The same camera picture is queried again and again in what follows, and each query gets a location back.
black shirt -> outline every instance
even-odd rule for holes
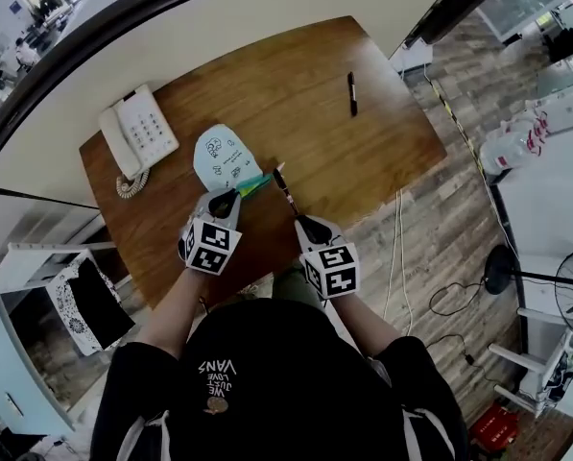
[[[115,353],[92,458],[115,459],[139,416],[168,409],[173,459],[350,450],[408,459],[404,405],[437,415],[466,460],[461,411],[422,342],[399,338],[375,358],[391,386],[316,308],[270,299],[225,306],[201,322],[180,361],[140,343]],[[452,459],[427,420],[413,425],[423,459]]]

fan base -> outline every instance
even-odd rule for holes
[[[487,257],[485,264],[485,288],[496,296],[501,294],[508,285],[514,269],[514,254],[506,246],[495,246]]]

wooden floor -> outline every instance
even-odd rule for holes
[[[502,51],[503,47],[484,23],[477,15],[472,15],[434,47],[434,63],[427,69],[428,76],[436,81],[476,145],[480,145],[484,132],[496,128],[501,119],[508,119],[522,109],[525,99],[535,97],[535,73],[546,66],[546,59],[537,48],[517,62],[506,60]],[[493,383],[485,375],[508,388],[513,386],[514,366],[489,353],[487,346],[496,342],[519,351],[516,292],[513,285],[500,296],[481,292],[467,310],[449,318],[429,310],[429,299],[439,288],[452,281],[473,283],[480,280],[485,258],[503,241],[503,233],[470,154],[445,109],[424,81],[422,71],[406,74],[405,81],[448,153],[431,172],[403,190],[404,268],[407,295],[414,314],[412,334],[425,344],[447,333],[461,333],[465,338],[467,353],[484,368],[484,372],[467,365],[458,338],[446,339],[429,352],[471,425],[495,398]],[[390,180],[378,179],[376,182]],[[356,243],[361,256],[363,284],[360,296],[380,315],[387,300],[394,218],[395,203],[390,201],[346,233]],[[405,332],[409,312],[401,276],[399,243],[397,241],[387,321]],[[258,294],[266,295],[271,288],[271,279],[259,283]],[[460,307],[471,291],[453,290],[440,296],[438,310],[448,312]],[[327,308],[338,331],[348,339],[330,311],[331,306]],[[58,359],[53,357],[55,342],[47,344],[46,348],[51,348],[51,362],[57,363]],[[65,378],[69,384],[84,384],[83,380],[77,380],[84,375],[82,368],[75,369],[78,376],[74,381],[70,381],[73,377],[66,377],[61,368],[53,366],[54,371],[60,376],[60,381],[53,381],[55,385],[64,384]],[[68,393],[69,398],[80,395],[81,391]],[[522,439],[517,441],[518,455],[514,459],[555,459],[553,456],[561,450],[563,440],[573,432],[573,421],[558,412],[551,412],[538,422],[530,419],[526,426],[528,433],[523,432]],[[536,444],[537,431],[544,432],[547,440]],[[530,449],[534,444],[540,450]],[[542,447],[548,448],[543,456],[539,454]]]

pen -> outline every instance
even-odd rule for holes
[[[293,200],[293,196],[290,194],[290,191],[288,191],[288,186],[286,185],[284,178],[282,178],[282,175],[277,169],[274,169],[274,178],[275,182],[277,182],[277,185],[279,186],[279,189],[281,189],[286,195],[286,200],[288,200],[288,203],[292,207],[293,212],[295,213],[295,215],[298,215],[298,210],[297,206],[295,205],[295,200]]]
[[[350,90],[350,114],[354,117],[359,112],[359,108],[356,104],[356,90],[354,87],[354,74],[352,72],[347,74],[347,84]]]

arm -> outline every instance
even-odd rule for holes
[[[401,334],[375,314],[355,294],[331,299],[342,323],[352,336],[359,351],[375,357],[384,351]]]
[[[179,358],[208,279],[208,275],[186,268],[156,306],[135,341],[152,345]]]

